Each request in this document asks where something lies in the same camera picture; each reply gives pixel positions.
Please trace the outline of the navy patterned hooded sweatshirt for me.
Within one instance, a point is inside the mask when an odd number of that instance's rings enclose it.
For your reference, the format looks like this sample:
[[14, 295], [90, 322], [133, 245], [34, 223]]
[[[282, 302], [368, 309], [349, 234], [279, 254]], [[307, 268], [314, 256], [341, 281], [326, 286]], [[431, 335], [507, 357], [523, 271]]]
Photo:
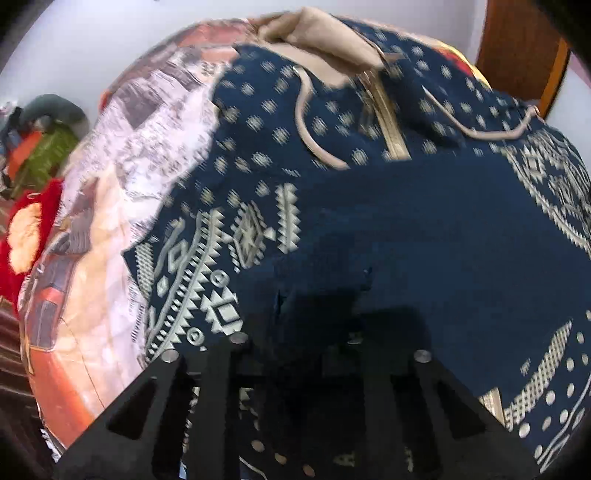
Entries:
[[501, 401], [536, 477], [590, 475], [590, 178], [536, 109], [425, 41], [315, 8], [253, 20], [212, 102], [207, 157], [124, 258], [146, 356], [249, 335], [243, 479], [353, 479], [362, 422], [428, 415], [403, 369], [439, 361]]

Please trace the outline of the printed bed cover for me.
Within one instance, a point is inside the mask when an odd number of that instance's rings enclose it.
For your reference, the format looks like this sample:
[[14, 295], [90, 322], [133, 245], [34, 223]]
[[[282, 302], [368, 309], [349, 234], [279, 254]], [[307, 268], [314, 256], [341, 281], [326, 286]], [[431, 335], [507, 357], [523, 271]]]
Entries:
[[313, 8], [294, 17], [298, 45], [273, 15], [202, 22], [161, 42], [111, 86], [96, 126], [68, 158], [52, 232], [18, 300], [22, 357], [51, 448], [66, 450], [140, 372], [144, 300], [121, 253], [204, 159], [212, 90], [236, 45], [273, 48], [344, 83], [349, 61], [335, 44], [356, 22], [332, 27]]

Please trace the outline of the green bag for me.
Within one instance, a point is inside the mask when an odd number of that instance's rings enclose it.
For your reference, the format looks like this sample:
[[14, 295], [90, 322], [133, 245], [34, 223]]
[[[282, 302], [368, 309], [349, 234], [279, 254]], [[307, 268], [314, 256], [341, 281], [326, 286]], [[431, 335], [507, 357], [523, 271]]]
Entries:
[[73, 131], [57, 124], [43, 137], [23, 163], [12, 183], [11, 198], [17, 199], [26, 190], [42, 191], [55, 178], [79, 140]]

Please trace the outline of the grey-green plush toy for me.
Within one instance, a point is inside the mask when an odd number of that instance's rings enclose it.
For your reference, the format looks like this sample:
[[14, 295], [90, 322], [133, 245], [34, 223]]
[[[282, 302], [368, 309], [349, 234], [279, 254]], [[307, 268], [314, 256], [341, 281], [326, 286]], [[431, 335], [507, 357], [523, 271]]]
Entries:
[[57, 124], [69, 127], [81, 139], [90, 130], [84, 111], [73, 102], [56, 94], [43, 94], [26, 104], [19, 116], [19, 127], [47, 132]]

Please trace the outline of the red plush pillow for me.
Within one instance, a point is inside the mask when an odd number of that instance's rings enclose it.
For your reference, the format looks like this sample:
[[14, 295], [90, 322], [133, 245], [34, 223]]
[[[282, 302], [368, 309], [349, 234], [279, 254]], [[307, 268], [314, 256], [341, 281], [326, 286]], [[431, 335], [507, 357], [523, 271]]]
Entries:
[[1, 298], [18, 315], [18, 296], [49, 238], [59, 209], [63, 180], [52, 179], [41, 192], [27, 190], [10, 212], [1, 237]]

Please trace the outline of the orange box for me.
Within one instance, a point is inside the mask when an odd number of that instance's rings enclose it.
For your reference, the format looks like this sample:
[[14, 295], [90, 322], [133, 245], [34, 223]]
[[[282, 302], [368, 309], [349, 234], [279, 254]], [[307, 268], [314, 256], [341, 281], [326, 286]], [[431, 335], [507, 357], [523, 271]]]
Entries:
[[11, 180], [16, 178], [19, 169], [35, 150], [42, 137], [41, 132], [32, 131], [24, 136], [21, 143], [8, 154], [7, 174]]

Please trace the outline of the brown wooden door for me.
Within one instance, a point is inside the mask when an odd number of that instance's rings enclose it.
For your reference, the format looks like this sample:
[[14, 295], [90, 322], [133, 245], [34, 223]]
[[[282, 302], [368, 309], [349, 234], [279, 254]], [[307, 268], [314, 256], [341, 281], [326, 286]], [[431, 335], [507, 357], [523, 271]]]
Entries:
[[569, 44], [534, 2], [487, 3], [476, 66], [494, 89], [534, 103], [547, 117], [570, 56]]

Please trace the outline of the striped pink curtain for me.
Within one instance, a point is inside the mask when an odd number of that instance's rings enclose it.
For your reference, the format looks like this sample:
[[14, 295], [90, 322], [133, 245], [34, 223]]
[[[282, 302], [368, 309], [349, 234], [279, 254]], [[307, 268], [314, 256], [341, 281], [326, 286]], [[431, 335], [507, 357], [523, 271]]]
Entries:
[[36, 406], [27, 373], [21, 359], [20, 324], [12, 304], [1, 299], [1, 398]]

